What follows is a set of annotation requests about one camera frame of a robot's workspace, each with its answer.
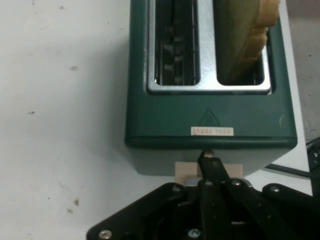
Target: screw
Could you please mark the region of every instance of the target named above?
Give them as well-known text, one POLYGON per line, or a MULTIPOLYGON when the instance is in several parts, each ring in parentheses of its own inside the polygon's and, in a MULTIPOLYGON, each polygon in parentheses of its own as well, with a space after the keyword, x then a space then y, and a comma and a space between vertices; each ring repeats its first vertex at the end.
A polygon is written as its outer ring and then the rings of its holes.
POLYGON ((101 240, 111 239, 111 237, 112 237, 112 232, 110 230, 102 230, 101 232, 99 232, 99 238, 101 240))
POLYGON ((272 191, 272 192, 280 192, 280 188, 279 187, 277 187, 277 186, 271 186, 270 187, 270 190, 272 191))
POLYGON ((207 186, 212 186, 212 185, 213 185, 213 182, 212 182, 212 181, 205 181, 205 185, 207 185, 207 186))
POLYGON ((232 180, 231 182, 232 185, 235 185, 235 186, 240 186, 241 185, 241 182, 239 180, 232 180))
POLYGON ((191 238, 191 239, 197 239, 199 238, 201 235, 201 231, 197 228, 194 228, 194 229, 191 229, 189 232, 188 232, 188 237, 191 238))
POLYGON ((177 185, 174 185, 173 188, 172 188, 172 191, 174 191, 174 192, 180 192, 181 189, 180 189, 180 187, 178 187, 177 185))

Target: white surface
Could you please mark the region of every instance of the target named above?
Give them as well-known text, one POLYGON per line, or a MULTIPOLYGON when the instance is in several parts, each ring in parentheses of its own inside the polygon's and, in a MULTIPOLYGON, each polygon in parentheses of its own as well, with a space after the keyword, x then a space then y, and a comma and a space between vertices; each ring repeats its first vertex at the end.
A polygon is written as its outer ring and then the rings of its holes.
MULTIPOLYGON (((173 181, 139 175, 123 144, 129 9, 129 0, 0 2, 3 239, 84 239, 94 224, 173 181)), ((299 144, 279 162, 306 170, 284 5, 281 17, 299 144)), ((267 171, 248 179, 311 192, 307 180, 267 171)))

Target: toast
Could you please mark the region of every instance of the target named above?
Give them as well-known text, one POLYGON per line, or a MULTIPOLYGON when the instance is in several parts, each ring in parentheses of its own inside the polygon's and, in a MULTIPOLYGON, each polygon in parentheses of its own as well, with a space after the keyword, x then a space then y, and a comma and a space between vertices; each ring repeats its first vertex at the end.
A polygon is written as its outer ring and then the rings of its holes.
POLYGON ((217 76, 236 84, 261 55, 279 17, 279 0, 214 0, 217 76))

